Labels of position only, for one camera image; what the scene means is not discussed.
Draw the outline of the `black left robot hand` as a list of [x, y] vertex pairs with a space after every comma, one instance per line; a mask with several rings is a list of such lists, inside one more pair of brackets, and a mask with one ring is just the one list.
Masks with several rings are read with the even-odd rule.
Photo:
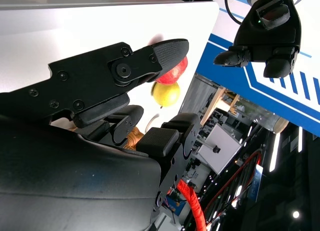
[[242, 21], [233, 44], [213, 63], [245, 67], [265, 63], [265, 78], [292, 73], [301, 46], [301, 21], [293, 0], [256, 0]]

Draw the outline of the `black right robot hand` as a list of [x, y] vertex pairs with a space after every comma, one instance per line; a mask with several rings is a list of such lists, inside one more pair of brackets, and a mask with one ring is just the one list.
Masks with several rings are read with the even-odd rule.
[[184, 59], [186, 39], [119, 42], [49, 64], [47, 80], [0, 95], [3, 231], [148, 231], [200, 129], [180, 113], [125, 148], [144, 110], [128, 92]]

